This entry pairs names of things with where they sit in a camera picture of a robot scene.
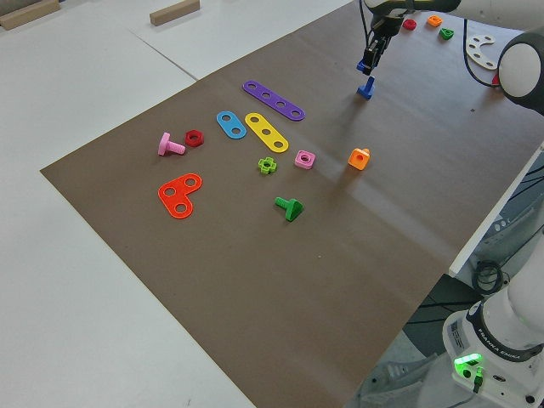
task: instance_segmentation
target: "green indicator light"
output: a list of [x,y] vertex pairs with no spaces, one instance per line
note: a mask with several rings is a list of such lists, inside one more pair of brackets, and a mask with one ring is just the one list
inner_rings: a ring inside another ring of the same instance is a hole
[[460,366],[465,363],[468,363],[469,361],[475,361],[475,360],[479,361],[481,359],[482,359],[481,354],[474,353],[470,355],[465,355],[464,357],[459,357],[458,359],[453,360],[453,362],[456,366]]

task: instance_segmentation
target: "toy part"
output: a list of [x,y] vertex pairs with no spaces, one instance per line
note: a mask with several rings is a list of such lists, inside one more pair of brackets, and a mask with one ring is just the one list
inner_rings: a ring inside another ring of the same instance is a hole
[[167,152],[178,153],[183,155],[185,153],[185,146],[170,141],[170,133],[164,133],[159,142],[159,156],[164,156]]
[[282,153],[289,148],[289,142],[262,115],[248,113],[246,123],[274,153]]
[[453,37],[454,31],[450,30],[449,28],[441,28],[439,34],[447,41]]
[[287,119],[298,122],[302,121],[306,117],[304,110],[292,102],[289,102],[287,99],[282,98],[280,95],[266,88],[257,81],[247,81],[242,85],[242,88],[248,94],[254,96],[264,104],[274,109],[276,112],[280,112]]
[[272,157],[265,157],[258,161],[258,168],[261,170],[262,174],[274,173],[277,166],[277,163]]
[[185,144],[190,147],[200,146],[204,143],[204,134],[200,130],[190,130],[185,134]]
[[402,26],[406,29],[406,30],[410,30],[410,31],[414,31],[417,27],[417,23],[415,20],[412,20],[412,19],[406,19],[404,21],[404,23],[402,23]]
[[233,112],[223,110],[218,113],[217,120],[219,126],[231,139],[241,139],[246,136],[246,128]]
[[366,85],[365,86],[360,86],[357,88],[357,94],[363,96],[363,98],[365,98],[366,100],[369,100],[372,95],[374,94],[374,80],[376,78],[374,78],[374,76],[369,76],[368,77],[368,81],[366,81]]
[[371,152],[368,149],[354,149],[351,152],[348,163],[358,170],[363,170],[371,159]]
[[295,166],[309,170],[315,162],[315,154],[306,150],[299,150],[295,157]]
[[427,19],[427,24],[429,24],[432,27],[438,27],[442,24],[442,19],[438,15],[431,15]]
[[298,217],[304,209],[303,203],[294,198],[288,201],[284,198],[276,197],[275,205],[286,210],[286,220],[289,222]]
[[486,44],[492,44],[495,42],[495,38],[490,35],[482,36],[470,36],[467,40],[467,50],[468,56],[479,66],[485,68],[486,70],[496,70],[496,62],[492,61],[490,58],[482,53],[480,47]]
[[187,195],[197,191],[201,186],[201,177],[188,173],[163,184],[159,188],[159,198],[172,217],[187,218],[193,213],[193,204]]

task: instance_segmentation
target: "brown table surface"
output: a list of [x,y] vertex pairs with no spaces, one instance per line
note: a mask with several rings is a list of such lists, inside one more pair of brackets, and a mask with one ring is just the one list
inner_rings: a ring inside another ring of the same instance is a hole
[[[258,408],[351,398],[542,141],[540,116],[468,76],[460,20],[446,20],[449,42],[422,21],[391,42],[370,101],[355,94],[366,78],[351,3],[42,170]],[[247,95],[249,79],[307,117]],[[289,150],[251,131],[228,139],[220,111],[264,114]],[[192,128],[202,146],[156,154],[164,131],[182,141]],[[356,147],[371,150],[364,172],[347,165]],[[293,165],[300,149],[313,169]],[[265,156],[276,173],[259,173]],[[203,185],[177,220],[157,190],[186,173]],[[288,223],[277,196],[305,211]]]

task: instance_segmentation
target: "white robot link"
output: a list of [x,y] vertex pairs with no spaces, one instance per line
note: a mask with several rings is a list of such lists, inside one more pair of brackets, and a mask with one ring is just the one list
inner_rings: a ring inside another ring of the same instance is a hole
[[[365,0],[365,5],[373,14],[373,37],[367,38],[358,69],[366,75],[415,10],[525,31],[501,53],[500,85],[512,102],[544,115],[544,0]],[[453,379],[506,408],[536,408],[544,400],[543,268],[541,235],[509,286],[452,314],[443,327]]]

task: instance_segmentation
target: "green bolt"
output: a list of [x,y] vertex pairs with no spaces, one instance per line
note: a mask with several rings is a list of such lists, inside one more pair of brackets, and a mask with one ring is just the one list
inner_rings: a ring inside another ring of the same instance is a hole
[[450,30],[449,28],[442,28],[440,29],[439,34],[445,40],[449,40],[450,38],[453,37],[453,30]]
[[303,203],[295,200],[294,198],[288,201],[284,198],[276,197],[275,204],[276,206],[279,206],[286,210],[286,220],[289,222],[298,217],[298,215],[300,215],[300,213],[304,209]]

